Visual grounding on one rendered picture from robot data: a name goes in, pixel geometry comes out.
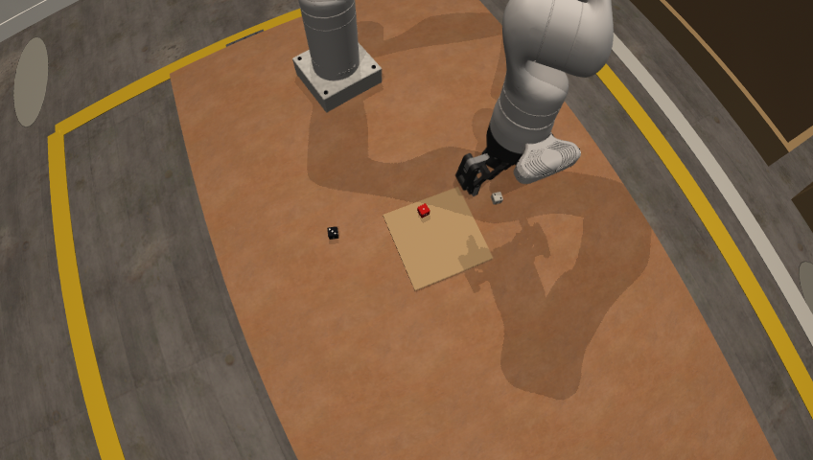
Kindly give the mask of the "red die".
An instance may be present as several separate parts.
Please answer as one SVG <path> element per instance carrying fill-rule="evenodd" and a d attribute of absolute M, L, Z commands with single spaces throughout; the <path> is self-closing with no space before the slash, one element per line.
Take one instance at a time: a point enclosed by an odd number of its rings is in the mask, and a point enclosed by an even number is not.
<path fill-rule="evenodd" d="M 421 218 L 424 218 L 424 217 L 426 217 L 427 215 L 430 214 L 430 209 L 427 206 L 427 204 L 425 203 L 425 204 L 423 204 L 423 205 L 421 205 L 421 206 L 419 206 L 417 208 L 417 212 L 418 212 L 418 214 L 420 215 Z"/>

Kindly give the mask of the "tan square mat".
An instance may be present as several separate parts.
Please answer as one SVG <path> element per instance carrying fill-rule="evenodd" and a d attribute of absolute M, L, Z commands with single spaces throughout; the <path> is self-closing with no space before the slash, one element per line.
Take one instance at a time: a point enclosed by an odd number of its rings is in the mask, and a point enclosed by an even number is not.
<path fill-rule="evenodd" d="M 430 214 L 421 218 L 425 203 Z M 458 187 L 383 217 L 414 290 L 493 259 Z"/>

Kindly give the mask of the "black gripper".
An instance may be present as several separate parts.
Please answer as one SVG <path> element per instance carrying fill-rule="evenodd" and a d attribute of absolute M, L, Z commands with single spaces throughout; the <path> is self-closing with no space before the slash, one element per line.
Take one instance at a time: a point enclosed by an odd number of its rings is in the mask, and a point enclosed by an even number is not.
<path fill-rule="evenodd" d="M 485 180 L 492 180 L 503 170 L 517 165 L 522 157 L 521 153 L 505 149 L 496 141 L 491 132 L 490 124 L 486 134 L 486 142 L 487 148 L 480 156 L 473 157 L 470 153 L 463 156 L 455 175 L 463 191 L 467 190 L 469 195 L 472 196 L 477 196 L 480 186 Z M 490 172 L 486 165 L 493 170 Z M 478 173 L 481 173 L 480 178 L 476 176 Z"/>

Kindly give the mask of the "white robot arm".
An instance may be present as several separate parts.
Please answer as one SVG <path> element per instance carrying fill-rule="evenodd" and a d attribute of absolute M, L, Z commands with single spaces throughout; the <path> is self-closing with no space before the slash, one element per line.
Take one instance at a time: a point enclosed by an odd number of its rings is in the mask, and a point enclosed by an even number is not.
<path fill-rule="evenodd" d="M 327 81 L 353 75 L 360 64 L 355 0 L 298 1 L 314 72 Z M 550 132 L 569 92 L 566 73 L 591 77 L 609 59 L 612 1 L 509 0 L 502 38 L 506 75 L 490 129 L 501 146 L 523 155 L 514 175 L 529 184 L 581 156 Z"/>

